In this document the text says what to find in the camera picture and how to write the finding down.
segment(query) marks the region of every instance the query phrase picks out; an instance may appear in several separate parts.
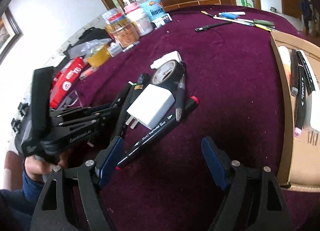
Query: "maroon tablecloth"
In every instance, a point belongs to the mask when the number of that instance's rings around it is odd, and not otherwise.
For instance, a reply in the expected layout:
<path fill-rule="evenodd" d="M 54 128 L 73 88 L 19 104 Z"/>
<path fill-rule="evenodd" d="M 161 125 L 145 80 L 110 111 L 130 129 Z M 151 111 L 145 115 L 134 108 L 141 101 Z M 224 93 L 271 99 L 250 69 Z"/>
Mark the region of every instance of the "maroon tablecloth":
<path fill-rule="evenodd" d="M 148 153 L 117 170 L 101 192 L 119 231 L 205 231 L 223 199 L 200 149 L 210 135 L 232 160 L 248 167 L 278 171 L 284 134 L 284 102 L 270 33 L 229 24 L 196 33 L 194 28 L 220 21 L 201 14 L 245 11 L 245 19 L 273 21 L 280 31 L 302 35 L 284 18 L 253 8 L 197 6 L 176 10 L 173 21 L 143 37 L 140 44 L 106 62 L 76 89 L 85 105 L 111 102 L 126 82 L 141 73 L 152 75 L 150 64 L 177 50 L 187 65 L 187 95 L 199 107 Z M 125 148 L 147 129 L 129 129 Z M 107 145 L 109 136 L 103 140 Z M 90 147 L 78 149 L 94 158 Z M 320 194 L 284 191 L 292 222 L 299 227 Z"/>

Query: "clamp rivet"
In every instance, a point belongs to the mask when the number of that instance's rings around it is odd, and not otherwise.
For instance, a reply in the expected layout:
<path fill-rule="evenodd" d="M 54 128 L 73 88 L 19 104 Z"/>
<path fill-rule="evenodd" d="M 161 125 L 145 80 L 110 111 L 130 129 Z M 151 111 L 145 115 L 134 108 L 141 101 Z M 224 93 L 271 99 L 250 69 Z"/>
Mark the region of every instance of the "clamp rivet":
<path fill-rule="evenodd" d="M 239 161 L 232 161 L 231 164 L 234 166 L 234 167 L 239 167 L 240 166 L 240 162 Z"/>
<path fill-rule="evenodd" d="M 270 172 L 271 171 L 270 167 L 268 167 L 268 166 L 264 166 L 263 170 L 266 171 L 266 172 Z"/>
<path fill-rule="evenodd" d="M 53 170 L 54 171 L 59 171 L 59 170 L 61 170 L 61 166 L 60 165 L 56 165 L 56 166 L 53 167 Z"/>
<path fill-rule="evenodd" d="M 85 165 L 88 166 L 88 167 L 92 166 L 93 164 L 94 164 L 93 160 L 88 160 L 88 161 L 85 162 Z"/>

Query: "blue clamp pad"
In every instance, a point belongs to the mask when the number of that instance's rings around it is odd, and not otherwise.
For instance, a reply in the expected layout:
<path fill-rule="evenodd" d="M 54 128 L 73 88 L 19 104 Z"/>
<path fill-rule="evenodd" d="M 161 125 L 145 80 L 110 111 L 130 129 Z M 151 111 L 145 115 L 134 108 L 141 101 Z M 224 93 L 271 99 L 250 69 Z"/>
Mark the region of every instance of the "blue clamp pad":
<path fill-rule="evenodd" d="M 230 158 L 216 147 L 210 137 L 202 139 L 201 150 L 215 184 L 225 191 L 231 183 Z"/>
<path fill-rule="evenodd" d="M 100 188 L 108 185 L 111 180 L 113 172 L 123 152 L 123 139 L 120 137 L 115 137 L 110 143 L 109 147 L 103 151 L 109 153 L 109 155 L 107 156 L 100 169 L 97 169 L 96 167 L 96 175 L 100 178 L 100 181 L 98 183 Z"/>

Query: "framed painting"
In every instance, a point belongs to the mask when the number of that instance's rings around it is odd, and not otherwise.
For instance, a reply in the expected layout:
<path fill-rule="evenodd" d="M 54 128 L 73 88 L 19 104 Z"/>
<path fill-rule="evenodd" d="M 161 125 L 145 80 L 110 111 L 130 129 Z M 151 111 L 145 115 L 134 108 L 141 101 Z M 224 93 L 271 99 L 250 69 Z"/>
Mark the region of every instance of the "framed painting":
<path fill-rule="evenodd" d="M 0 64 L 22 35 L 9 8 L 0 18 Z"/>

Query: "red marker cap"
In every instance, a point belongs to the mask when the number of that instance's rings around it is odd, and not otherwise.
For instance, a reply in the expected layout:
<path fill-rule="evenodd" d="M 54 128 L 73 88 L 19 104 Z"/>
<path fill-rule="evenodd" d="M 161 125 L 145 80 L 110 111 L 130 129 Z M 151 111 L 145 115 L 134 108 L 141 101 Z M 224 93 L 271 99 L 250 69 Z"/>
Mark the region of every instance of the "red marker cap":
<path fill-rule="evenodd" d="M 197 103 L 197 105 L 199 105 L 199 99 L 196 98 L 195 96 L 191 96 L 191 98 Z"/>

